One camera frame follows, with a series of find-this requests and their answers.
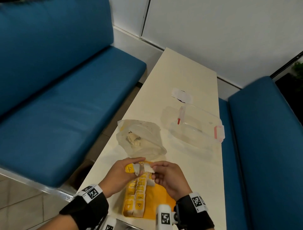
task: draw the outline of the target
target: black wrist strap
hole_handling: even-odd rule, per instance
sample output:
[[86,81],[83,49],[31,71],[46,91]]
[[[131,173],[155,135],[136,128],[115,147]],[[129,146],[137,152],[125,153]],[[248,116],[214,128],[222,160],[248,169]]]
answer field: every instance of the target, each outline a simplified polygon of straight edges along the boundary
[[178,215],[178,229],[206,230],[214,228],[214,223],[206,210],[207,207],[199,195],[196,197],[187,195],[179,199],[174,207],[174,211]]
[[97,192],[96,189],[94,190],[96,186],[88,187],[82,190],[85,191],[87,189],[83,196],[88,197],[88,199],[77,195],[59,212],[61,215],[71,215],[79,230],[94,228],[104,220],[104,217],[106,217],[108,213],[108,202],[103,192],[100,193],[102,190],[99,189],[99,192]]

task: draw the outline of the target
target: yellow tray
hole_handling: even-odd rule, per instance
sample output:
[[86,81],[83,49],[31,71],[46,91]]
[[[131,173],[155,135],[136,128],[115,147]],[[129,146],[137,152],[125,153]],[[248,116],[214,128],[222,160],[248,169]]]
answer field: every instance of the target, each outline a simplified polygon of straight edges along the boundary
[[[122,214],[127,217],[137,218],[137,217],[125,215],[124,207],[125,207],[126,195],[127,195],[127,190],[125,191],[125,195],[124,195]],[[144,210],[143,218],[155,220],[156,219],[156,208],[160,204],[168,204],[171,207],[171,210],[173,211],[174,207],[176,205],[176,201],[174,201],[174,199],[168,195],[166,189],[164,187],[162,187],[161,185],[156,184],[154,187],[146,186],[145,210]]]

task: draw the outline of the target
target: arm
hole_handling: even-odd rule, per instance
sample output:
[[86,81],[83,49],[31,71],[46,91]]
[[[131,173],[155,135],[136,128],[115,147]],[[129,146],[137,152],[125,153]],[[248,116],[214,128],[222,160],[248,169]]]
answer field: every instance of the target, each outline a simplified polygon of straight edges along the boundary
[[[137,157],[117,161],[97,185],[102,190],[102,193],[89,199],[89,201],[86,201],[82,196],[76,196],[60,211],[60,215],[41,226],[38,230],[82,230],[94,228],[107,216],[108,203],[106,199],[120,192],[129,181],[143,174],[143,172],[140,172],[136,176],[134,173],[126,173],[125,167],[128,164],[144,160],[144,157]],[[82,194],[84,194],[89,192],[89,189],[83,189],[82,191]]]
[[179,229],[203,229],[213,230],[214,224],[207,211],[197,211],[190,197],[192,190],[185,179],[185,176],[177,164],[158,161],[151,163],[156,172],[152,179],[156,184],[163,186],[167,193],[176,201],[174,211],[179,212]]

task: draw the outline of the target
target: blue sofa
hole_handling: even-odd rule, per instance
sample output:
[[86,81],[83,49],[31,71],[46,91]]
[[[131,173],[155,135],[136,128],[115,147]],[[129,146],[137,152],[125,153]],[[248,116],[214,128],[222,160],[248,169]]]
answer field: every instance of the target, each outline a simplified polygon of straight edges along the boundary
[[270,77],[219,99],[227,229],[303,229],[303,127]]
[[5,3],[0,41],[0,167],[57,188],[146,64],[110,46],[108,0]]

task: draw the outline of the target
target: hand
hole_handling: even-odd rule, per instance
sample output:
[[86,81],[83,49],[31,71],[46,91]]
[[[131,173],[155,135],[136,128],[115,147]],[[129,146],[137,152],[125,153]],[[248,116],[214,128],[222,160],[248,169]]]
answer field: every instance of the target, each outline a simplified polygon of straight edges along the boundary
[[145,157],[125,158],[116,161],[111,167],[104,179],[99,183],[100,188],[106,198],[111,197],[113,194],[120,192],[128,182],[140,177],[143,172],[141,171],[138,176],[134,173],[125,172],[125,166],[131,163],[138,163],[145,161]]
[[156,184],[163,186],[175,201],[192,193],[179,165],[168,161],[151,163],[155,174],[151,176]]

